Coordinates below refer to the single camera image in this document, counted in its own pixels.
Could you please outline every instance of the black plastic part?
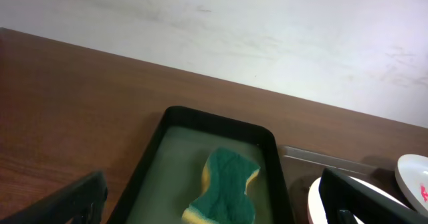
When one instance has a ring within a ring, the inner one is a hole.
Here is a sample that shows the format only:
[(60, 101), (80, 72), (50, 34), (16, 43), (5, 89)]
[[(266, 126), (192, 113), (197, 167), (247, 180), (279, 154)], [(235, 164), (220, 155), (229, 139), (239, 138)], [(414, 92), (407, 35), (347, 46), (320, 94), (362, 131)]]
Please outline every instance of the black plastic part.
[(428, 223), (427, 217), (384, 197), (334, 169), (324, 169), (319, 191), (328, 224), (356, 223), (353, 215), (366, 224)]
[(135, 168), (127, 187), (108, 220), (109, 224), (122, 224), (126, 222), (163, 136), (166, 134), (168, 128), (172, 126), (199, 130), (209, 134), (224, 136), (257, 145), (263, 153), (265, 160), (274, 222), (294, 223), (275, 138), (269, 130), (254, 124), (248, 124), (182, 106), (173, 106), (167, 108), (165, 111), (146, 151)]
[(98, 171), (64, 187), (0, 224), (99, 224), (107, 198), (104, 175)]

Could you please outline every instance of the black object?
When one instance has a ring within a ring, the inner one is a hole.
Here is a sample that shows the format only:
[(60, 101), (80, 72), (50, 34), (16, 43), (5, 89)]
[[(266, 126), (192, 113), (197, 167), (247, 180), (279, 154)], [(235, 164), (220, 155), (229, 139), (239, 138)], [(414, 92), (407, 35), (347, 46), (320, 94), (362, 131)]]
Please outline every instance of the black object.
[(126, 222), (142, 183), (144, 182), (146, 173), (149, 170), (150, 164), (160, 146), (161, 140), (167, 130), (172, 126), (190, 128), (258, 146), (265, 160), (274, 222), (294, 223), (275, 138), (269, 130), (254, 124), (248, 124), (182, 106), (172, 106), (165, 111), (158, 128), (154, 132), (115, 210), (113, 210), (108, 220), (109, 224), (122, 224)]
[(104, 175), (98, 171), (64, 187), (0, 224), (99, 224), (107, 198)]
[(279, 146), (278, 151), (282, 156), (282, 172), (296, 223), (309, 224), (307, 208), (309, 189), (312, 183), (322, 176), (326, 167), (332, 167), (342, 174), (368, 182), (412, 208), (395, 180), (394, 170), (290, 146)]
[(354, 224), (354, 215), (366, 224), (428, 223), (427, 217), (331, 168), (324, 169), (319, 191), (329, 224)]

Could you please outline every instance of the sponge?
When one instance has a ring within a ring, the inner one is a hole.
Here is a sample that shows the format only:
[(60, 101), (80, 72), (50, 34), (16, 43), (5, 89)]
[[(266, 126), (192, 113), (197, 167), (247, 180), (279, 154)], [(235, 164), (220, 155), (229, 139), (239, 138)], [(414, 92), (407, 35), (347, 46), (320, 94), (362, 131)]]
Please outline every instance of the sponge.
[(226, 148), (210, 154), (202, 173), (202, 195), (183, 213), (192, 224), (252, 224), (254, 206), (247, 197), (248, 183), (260, 166)]

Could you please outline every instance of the white bowl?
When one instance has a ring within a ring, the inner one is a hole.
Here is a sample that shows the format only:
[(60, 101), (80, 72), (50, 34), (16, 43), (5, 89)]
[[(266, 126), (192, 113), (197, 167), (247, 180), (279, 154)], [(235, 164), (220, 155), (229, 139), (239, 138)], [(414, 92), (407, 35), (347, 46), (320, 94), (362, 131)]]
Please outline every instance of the white bowl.
[(420, 214), (428, 217), (428, 158), (417, 154), (400, 157), (395, 178), (410, 204)]
[[(396, 198), (390, 196), (388, 193), (380, 190), (379, 188), (375, 187), (372, 184), (369, 184), (365, 181), (362, 181), (360, 179), (351, 177), (352, 179), (358, 181), (359, 183), (365, 185), (366, 187), (388, 197), (389, 199), (402, 204), (401, 202), (399, 202), (398, 200), (396, 200)], [(326, 218), (326, 213), (324, 211), (324, 206), (322, 205), (322, 201), (321, 201), (321, 196), (320, 196), (320, 192), (318, 191), (319, 187), (320, 187), (320, 181), (321, 178), (318, 178), (314, 181), (314, 183), (312, 183), (312, 185), (310, 186), (309, 189), (309, 195), (308, 195), (308, 219), (309, 219), (309, 223), (310, 224), (328, 224), (327, 223), (327, 218)], [(358, 224), (364, 224), (360, 219), (358, 219), (357, 217), (355, 217), (356, 222)]]

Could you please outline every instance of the red text on plate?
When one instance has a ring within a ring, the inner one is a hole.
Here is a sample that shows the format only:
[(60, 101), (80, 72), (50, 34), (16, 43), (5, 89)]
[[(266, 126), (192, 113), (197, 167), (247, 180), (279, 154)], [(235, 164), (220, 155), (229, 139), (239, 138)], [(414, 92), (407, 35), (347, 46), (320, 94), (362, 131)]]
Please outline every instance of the red text on plate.
[(421, 195), (423, 197), (423, 200), (425, 202), (428, 201), (428, 193), (427, 193), (427, 189), (423, 186), (423, 184), (421, 184)]

